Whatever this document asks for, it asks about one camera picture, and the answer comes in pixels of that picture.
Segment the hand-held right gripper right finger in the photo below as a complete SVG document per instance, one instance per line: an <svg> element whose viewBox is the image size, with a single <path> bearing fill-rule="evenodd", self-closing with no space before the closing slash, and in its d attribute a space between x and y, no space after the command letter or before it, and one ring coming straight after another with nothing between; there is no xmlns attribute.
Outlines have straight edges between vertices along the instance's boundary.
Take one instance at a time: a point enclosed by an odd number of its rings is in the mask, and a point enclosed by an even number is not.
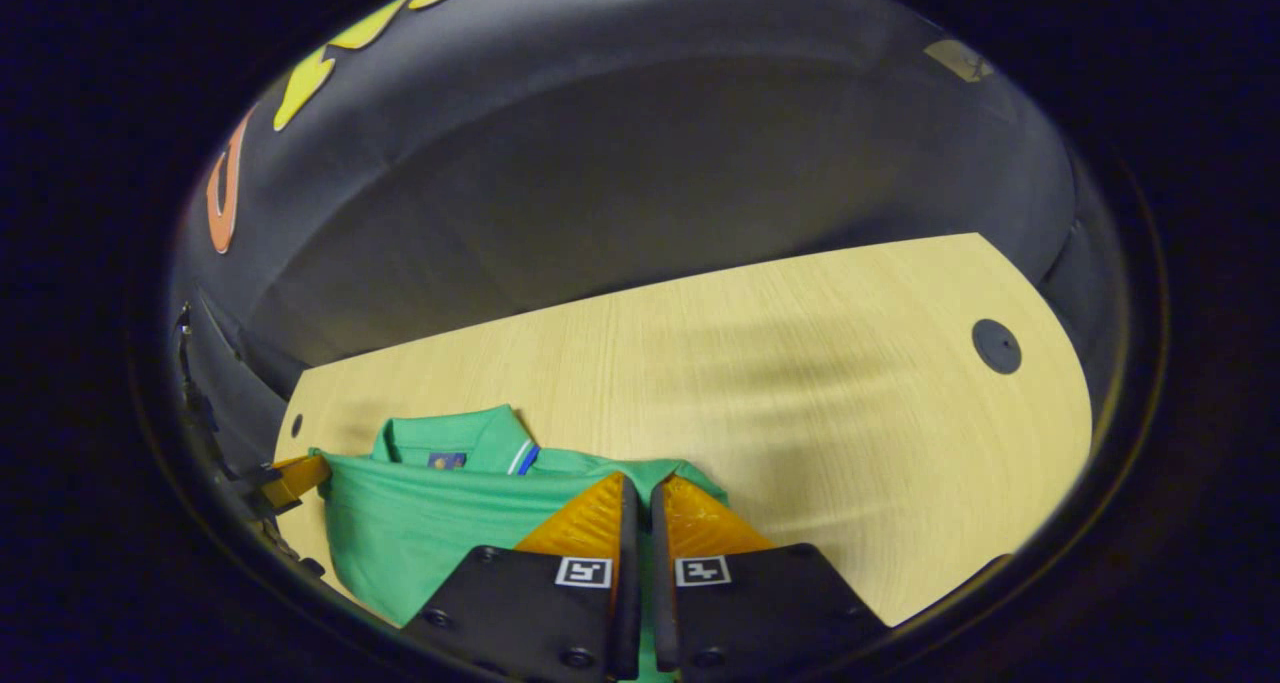
<svg viewBox="0 0 1280 683"><path fill-rule="evenodd" d="M819 547L778 545L698 483L650 498L655 663L681 682L791 682L890 628Z"/></svg>

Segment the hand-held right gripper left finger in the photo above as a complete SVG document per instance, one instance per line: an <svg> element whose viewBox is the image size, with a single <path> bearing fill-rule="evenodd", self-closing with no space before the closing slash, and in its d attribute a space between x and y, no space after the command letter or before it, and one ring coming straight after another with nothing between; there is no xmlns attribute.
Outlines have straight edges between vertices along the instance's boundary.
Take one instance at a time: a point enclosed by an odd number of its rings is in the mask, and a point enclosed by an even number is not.
<svg viewBox="0 0 1280 683"><path fill-rule="evenodd" d="M515 547L471 547L403 633L511 680L632 680L639 518L632 481L607 475Z"/></svg>

